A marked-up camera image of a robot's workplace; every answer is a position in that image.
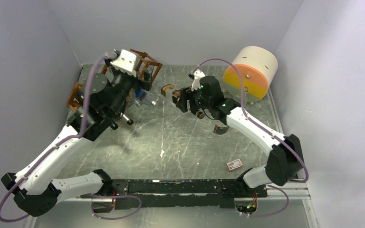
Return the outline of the brown wooden wine rack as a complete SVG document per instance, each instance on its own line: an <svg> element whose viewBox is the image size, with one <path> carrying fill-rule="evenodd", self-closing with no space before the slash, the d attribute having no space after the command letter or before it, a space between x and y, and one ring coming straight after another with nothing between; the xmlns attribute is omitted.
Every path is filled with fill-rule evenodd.
<svg viewBox="0 0 365 228"><path fill-rule="evenodd" d="M150 74L151 83L153 83L163 64L150 56L147 52L141 52L132 48L129 51L133 52L137 56L134 70L138 78L144 79L144 72L147 72ZM82 101L78 101L76 99L76 96L80 92L81 94L83 94L82 87L84 86L84 82L85 80L75 83L66 103L66 106L70 108L74 113L82 105Z"/></svg>

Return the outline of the green glass wine bottle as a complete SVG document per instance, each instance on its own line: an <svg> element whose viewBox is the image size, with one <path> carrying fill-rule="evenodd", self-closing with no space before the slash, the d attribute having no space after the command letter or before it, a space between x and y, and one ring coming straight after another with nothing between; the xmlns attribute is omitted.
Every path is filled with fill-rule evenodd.
<svg viewBox="0 0 365 228"><path fill-rule="evenodd" d="M116 118L117 120L124 120L127 125L133 125L134 121L132 118L129 118L125 113L120 113L119 116Z"/></svg>

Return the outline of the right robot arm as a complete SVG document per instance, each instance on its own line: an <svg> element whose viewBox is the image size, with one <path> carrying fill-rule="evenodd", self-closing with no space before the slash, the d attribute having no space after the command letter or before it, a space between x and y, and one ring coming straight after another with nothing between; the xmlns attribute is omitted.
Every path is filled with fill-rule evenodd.
<svg viewBox="0 0 365 228"><path fill-rule="evenodd" d="M234 128L267 155L267 163L250 168L240 175L237 189L240 195L250 196L260 185L275 184L284 186L303 168L299 138L294 134L285 136L268 128L252 117L232 98L226 98L221 85L214 76L205 76L198 80L199 86L185 87L171 93L172 102L183 113L191 112L202 118L209 112L214 120Z"/></svg>

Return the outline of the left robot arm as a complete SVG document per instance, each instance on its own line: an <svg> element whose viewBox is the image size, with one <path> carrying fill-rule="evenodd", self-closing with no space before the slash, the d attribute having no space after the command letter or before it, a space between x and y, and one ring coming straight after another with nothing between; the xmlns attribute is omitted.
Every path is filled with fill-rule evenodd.
<svg viewBox="0 0 365 228"><path fill-rule="evenodd" d="M138 76L116 72L114 79L111 82L104 74L95 73L88 78L90 87L85 82L76 83L67 102L73 113L57 138L27 167L1 178L8 194L27 216L41 216L76 196L115 195L113 181L102 169L79 177L57 178L80 148L107 128L118 128L115 119L124 113L127 99L136 90L150 90L153 81L147 70Z"/></svg>

